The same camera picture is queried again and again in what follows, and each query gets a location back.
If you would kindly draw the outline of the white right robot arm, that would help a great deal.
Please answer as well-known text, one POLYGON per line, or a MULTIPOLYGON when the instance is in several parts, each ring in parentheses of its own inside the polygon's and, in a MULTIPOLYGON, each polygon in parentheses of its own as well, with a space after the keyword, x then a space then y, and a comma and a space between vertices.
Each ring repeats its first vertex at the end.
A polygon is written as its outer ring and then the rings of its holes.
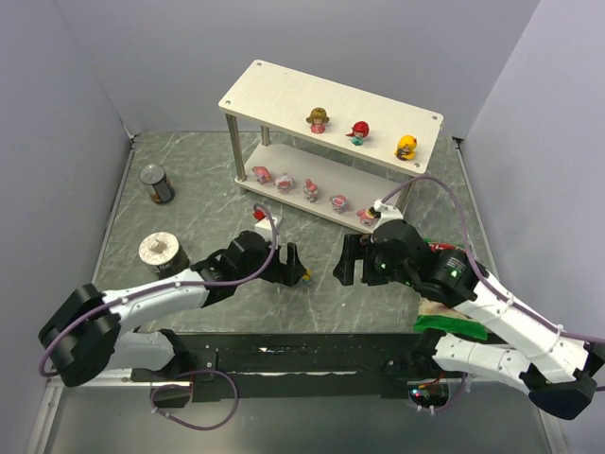
POLYGON ((505 342, 498 347, 430 328, 411 355, 419 372, 461 372, 506 384, 562 420, 575 419, 592 402, 595 375, 604 364, 603 343, 564 335, 561 326, 516 299, 463 250, 434 250, 413 226, 397 219, 369 235, 344 237, 333 270, 341 285, 353 284, 357 262, 363 265, 362 283, 406 285, 505 342))

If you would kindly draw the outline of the pink round toy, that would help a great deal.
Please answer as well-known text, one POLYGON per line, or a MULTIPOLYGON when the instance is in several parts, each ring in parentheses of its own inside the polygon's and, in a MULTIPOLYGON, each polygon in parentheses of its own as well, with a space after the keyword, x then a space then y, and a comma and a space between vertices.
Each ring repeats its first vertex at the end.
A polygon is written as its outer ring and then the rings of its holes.
POLYGON ((272 181, 271 174, 265 166, 253 166, 251 171, 259 184, 266 184, 272 181))

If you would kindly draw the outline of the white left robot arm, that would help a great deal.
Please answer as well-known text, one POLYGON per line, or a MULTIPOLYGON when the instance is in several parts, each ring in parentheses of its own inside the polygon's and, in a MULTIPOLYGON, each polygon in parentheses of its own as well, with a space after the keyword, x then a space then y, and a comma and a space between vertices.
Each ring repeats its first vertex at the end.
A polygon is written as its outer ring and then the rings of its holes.
POLYGON ((43 356, 38 372, 76 387, 118 369, 145 369, 176 378, 197 369, 196 356, 170 329, 141 326, 167 315, 202 309, 232 297, 255 279, 293 287, 307 277, 296 244, 280 260, 278 239, 244 231, 225 249, 177 274, 135 288, 76 288, 38 334, 43 356))

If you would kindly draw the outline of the olive brown pink toy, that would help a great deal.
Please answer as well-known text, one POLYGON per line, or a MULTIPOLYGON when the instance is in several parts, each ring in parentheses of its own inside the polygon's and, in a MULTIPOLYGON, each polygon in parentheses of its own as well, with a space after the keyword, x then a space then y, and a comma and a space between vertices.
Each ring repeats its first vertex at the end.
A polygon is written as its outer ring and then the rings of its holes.
POLYGON ((326 131, 326 124, 329 123, 330 117, 324 108, 316 107, 306 117, 305 121, 312 133, 323 134, 326 131))

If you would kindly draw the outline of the yellow duck burger toy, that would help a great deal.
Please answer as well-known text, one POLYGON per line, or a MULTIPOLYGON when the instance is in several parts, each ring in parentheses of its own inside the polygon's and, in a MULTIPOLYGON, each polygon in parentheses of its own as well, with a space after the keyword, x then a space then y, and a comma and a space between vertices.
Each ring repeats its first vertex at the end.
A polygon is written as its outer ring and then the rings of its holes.
POLYGON ((415 159, 417 145, 418 142, 415 136, 404 135, 399 139, 394 155, 400 161, 412 161, 415 159))

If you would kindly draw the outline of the small yellow blue toy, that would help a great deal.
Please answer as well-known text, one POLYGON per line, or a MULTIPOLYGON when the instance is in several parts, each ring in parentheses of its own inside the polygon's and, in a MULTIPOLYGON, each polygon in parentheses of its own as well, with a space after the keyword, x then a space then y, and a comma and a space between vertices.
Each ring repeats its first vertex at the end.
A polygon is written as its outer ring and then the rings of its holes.
POLYGON ((311 282, 311 278, 312 278, 312 271, 307 270, 306 273, 302 276, 301 281, 303 283, 309 284, 311 282))

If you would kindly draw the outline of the red cherry toy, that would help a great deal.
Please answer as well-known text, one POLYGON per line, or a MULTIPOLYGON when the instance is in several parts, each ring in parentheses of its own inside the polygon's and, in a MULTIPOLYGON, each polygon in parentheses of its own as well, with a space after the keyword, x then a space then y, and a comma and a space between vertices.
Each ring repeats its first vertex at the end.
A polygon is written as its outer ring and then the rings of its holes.
POLYGON ((357 121, 351 127, 351 131, 346 134, 346 137, 350 139, 353 145, 362 146, 369 133, 369 124, 365 121, 357 121))

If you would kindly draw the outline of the pink toy with blue bows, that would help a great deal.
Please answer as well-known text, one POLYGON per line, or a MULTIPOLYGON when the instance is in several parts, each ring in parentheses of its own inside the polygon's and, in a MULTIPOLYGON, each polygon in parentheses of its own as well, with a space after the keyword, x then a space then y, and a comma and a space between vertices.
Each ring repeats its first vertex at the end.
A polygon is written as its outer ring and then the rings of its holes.
POLYGON ((333 195, 329 198, 333 211, 338 214, 344 214, 349 208, 349 202, 343 195, 333 195))

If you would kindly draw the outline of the pink white toy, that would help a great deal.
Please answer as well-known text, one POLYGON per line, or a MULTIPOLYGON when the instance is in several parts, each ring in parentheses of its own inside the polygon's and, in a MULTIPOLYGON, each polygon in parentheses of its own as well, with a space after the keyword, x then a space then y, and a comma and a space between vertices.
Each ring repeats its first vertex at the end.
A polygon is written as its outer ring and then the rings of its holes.
POLYGON ((303 187, 304 199, 310 203, 314 203, 319 197, 319 187, 310 179, 306 179, 303 187))
POLYGON ((288 174, 279 175, 273 182, 280 194, 288 194, 295 185, 295 180, 288 174))

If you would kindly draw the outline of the pink toy with green hat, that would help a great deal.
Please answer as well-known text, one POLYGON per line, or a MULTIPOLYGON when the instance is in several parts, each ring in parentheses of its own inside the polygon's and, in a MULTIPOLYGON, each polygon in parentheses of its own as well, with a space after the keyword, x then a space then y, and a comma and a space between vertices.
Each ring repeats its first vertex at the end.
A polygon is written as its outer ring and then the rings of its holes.
POLYGON ((365 227, 373 227, 378 221, 378 218, 375 216, 371 208, 358 210, 356 212, 356 216, 358 217, 359 222, 365 227))

